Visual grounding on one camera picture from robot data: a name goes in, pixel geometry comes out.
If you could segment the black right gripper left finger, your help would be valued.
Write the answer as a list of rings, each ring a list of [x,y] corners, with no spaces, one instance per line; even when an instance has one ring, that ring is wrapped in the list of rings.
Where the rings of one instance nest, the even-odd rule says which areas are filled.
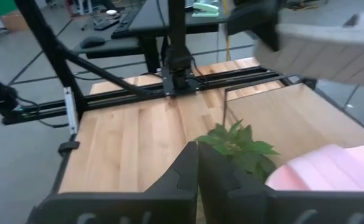
[[[154,205],[144,214],[144,224],[196,224],[198,144],[188,142],[164,174],[145,193]]]

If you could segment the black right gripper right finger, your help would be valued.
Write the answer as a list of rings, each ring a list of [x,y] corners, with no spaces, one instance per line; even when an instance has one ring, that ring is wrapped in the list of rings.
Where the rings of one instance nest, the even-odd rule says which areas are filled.
[[[198,185],[207,224],[272,224],[273,190],[199,142]]]

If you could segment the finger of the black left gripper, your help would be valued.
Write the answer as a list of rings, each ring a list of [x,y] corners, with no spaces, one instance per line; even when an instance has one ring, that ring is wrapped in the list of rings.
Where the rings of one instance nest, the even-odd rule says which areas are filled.
[[[275,26],[262,24],[256,29],[256,35],[274,52],[279,50],[279,36]]]

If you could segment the grey slide sandal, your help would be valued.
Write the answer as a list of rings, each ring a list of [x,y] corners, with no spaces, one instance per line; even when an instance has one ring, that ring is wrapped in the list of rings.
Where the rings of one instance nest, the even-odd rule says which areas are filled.
[[[280,49],[257,41],[254,58],[264,68],[351,85],[364,85],[364,12],[341,27],[280,24]]]

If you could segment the pink slide sandal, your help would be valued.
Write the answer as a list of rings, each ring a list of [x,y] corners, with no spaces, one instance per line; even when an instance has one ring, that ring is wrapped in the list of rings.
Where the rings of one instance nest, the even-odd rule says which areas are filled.
[[[364,145],[328,145],[291,159],[266,185],[274,190],[364,191]]]

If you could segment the artificial green plant black pot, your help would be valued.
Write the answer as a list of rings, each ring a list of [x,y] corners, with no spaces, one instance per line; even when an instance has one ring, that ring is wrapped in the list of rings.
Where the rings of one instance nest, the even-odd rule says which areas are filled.
[[[250,125],[243,127],[237,121],[230,129],[217,123],[207,134],[198,136],[196,141],[205,142],[247,174],[264,183],[276,170],[275,163],[269,156],[278,156],[274,146],[264,141],[253,139]]]

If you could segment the mint green stapler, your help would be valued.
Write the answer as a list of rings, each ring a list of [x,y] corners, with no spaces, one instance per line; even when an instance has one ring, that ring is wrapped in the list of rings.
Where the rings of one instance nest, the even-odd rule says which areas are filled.
[[[218,17],[219,7],[212,4],[195,2],[192,17]]]

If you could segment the black office desk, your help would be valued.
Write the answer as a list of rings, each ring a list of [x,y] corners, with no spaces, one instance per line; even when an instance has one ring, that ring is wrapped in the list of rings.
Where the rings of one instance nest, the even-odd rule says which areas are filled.
[[[167,43],[163,40],[161,51],[157,49],[157,37],[166,34],[168,22],[168,1],[147,0],[129,27],[127,37],[106,40],[104,45],[82,49],[78,44],[73,51],[85,54],[88,59],[143,55],[147,70],[155,72],[164,60]]]

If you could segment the black table clamp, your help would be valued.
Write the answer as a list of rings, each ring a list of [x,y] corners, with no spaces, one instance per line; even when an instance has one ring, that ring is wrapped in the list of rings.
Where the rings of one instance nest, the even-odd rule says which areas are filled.
[[[79,141],[67,141],[67,142],[63,142],[61,143],[61,145],[58,148],[58,153],[60,155],[69,153],[71,151],[73,151],[74,149],[78,149],[80,145]]]

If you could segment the black computer keyboard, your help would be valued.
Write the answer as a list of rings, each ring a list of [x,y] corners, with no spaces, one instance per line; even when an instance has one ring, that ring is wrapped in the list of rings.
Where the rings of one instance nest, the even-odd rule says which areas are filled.
[[[122,37],[127,37],[129,35],[129,27],[132,24],[133,20],[136,18],[140,11],[140,8],[132,9],[128,11],[120,20],[119,24],[116,26],[113,31],[111,38],[117,39]]]

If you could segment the small black keypad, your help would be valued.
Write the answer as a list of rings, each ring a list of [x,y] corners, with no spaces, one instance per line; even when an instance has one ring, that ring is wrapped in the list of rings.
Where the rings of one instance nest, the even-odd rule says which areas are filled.
[[[103,30],[106,30],[112,26],[115,26],[119,24],[119,19],[113,19],[113,20],[101,20],[99,22],[96,22],[94,24],[94,30],[97,30],[97,31],[103,31]]]

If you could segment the black computer mouse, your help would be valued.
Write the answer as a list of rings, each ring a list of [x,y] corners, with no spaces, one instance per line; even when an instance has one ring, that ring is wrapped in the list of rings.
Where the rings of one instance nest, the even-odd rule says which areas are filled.
[[[87,37],[86,39],[81,41],[80,47],[82,49],[88,49],[88,48],[104,45],[105,42],[106,42],[106,40],[102,37]]]

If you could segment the brown cardboard box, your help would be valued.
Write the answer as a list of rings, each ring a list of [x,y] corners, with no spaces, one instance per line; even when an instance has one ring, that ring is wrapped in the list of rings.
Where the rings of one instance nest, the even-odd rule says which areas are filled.
[[[26,20],[18,10],[1,16],[1,21],[10,32],[29,30]]]

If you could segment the green panel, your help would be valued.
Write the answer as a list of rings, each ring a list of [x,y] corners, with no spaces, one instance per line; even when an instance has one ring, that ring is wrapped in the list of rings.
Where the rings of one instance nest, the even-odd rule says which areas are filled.
[[[0,0],[0,16],[17,10],[14,0]]]

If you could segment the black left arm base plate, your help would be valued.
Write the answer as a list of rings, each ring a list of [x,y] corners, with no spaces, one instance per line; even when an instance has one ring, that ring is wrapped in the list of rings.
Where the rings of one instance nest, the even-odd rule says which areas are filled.
[[[199,90],[200,82],[192,74],[191,69],[171,70],[163,66],[161,75],[166,96],[188,95]]]

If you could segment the white frame bracket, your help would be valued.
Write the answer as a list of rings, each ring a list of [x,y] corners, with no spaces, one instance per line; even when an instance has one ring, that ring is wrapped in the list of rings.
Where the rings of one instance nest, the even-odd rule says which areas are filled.
[[[78,133],[78,115],[75,107],[75,100],[73,98],[73,92],[70,87],[65,87],[63,89],[65,98],[65,108],[68,118],[68,128],[70,134]]]

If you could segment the black aluminium rig frame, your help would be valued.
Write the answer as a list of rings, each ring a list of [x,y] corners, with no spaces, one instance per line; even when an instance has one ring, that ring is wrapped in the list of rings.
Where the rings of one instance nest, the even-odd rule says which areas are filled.
[[[78,121],[81,120],[83,114],[87,111],[156,100],[165,97],[175,97],[166,96],[164,93],[162,77],[161,82],[159,83],[136,86],[80,58],[56,38],[52,29],[44,20],[43,15],[39,12],[34,0],[15,0],[15,2],[21,14],[25,17],[27,25],[30,27],[40,44],[43,53],[47,56],[52,68],[62,83],[63,88],[71,88],[75,100]],[[119,90],[84,96],[75,80],[75,76],[67,65],[68,62],[85,68],[89,72],[118,86]],[[192,74],[197,69],[195,60],[193,59],[191,64]],[[199,77],[196,77],[196,79],[200,82],[198,90],[200,91],[220,87],[229,88],[278,76],[282,75],[276,72],[258,72],[255,68],[244,68],[232,72],[200,75]],[[65,99],[63,101],[53,101],[44,104],[29,102],[27,107],[10,112],[7,116],[4,116],[2,123],[4,125],[19,124],[63,115],[67,115]]]

